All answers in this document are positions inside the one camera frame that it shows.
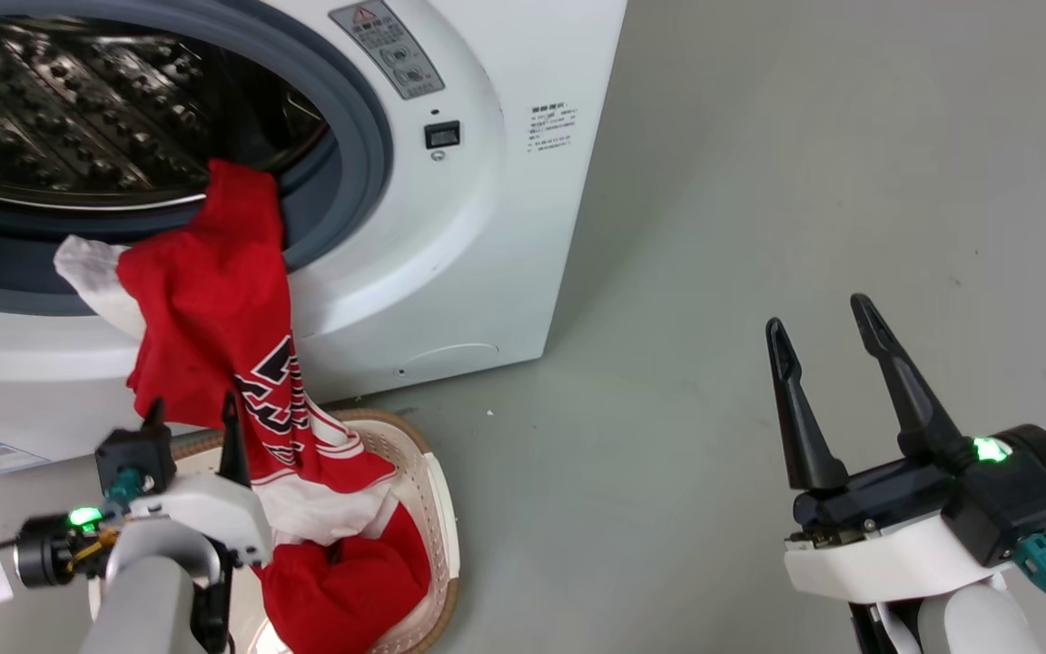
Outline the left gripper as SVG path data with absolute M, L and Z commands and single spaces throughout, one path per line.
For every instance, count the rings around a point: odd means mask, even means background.
M 217 475 L 178 477 L 162 492 L 109 490 L 103 504 L 26 519 L 14 539 L 14 570 L 25 587 L 67 585 L 75 577 L 109 579 L 143 556 L 166 556 L 212 585 L 230 569 L 273 559 L 272 529 L 251 487 L 238 396 L 222 404 Z M 167 432 L 163 398 L 154 398 L 143 431 Z

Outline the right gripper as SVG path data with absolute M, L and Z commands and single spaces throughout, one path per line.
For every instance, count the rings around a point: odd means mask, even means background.
M 899 420 L 897 461 L 850 473 L 834 457 L 802 388 L 784 324 L 766 323 L 798 531 L 784 544 L 794 588 L 852 604 L 941 595 L 987 580 L 1046 537 L 1046 430 L 963 436 L 868 295 L 850 298 Z

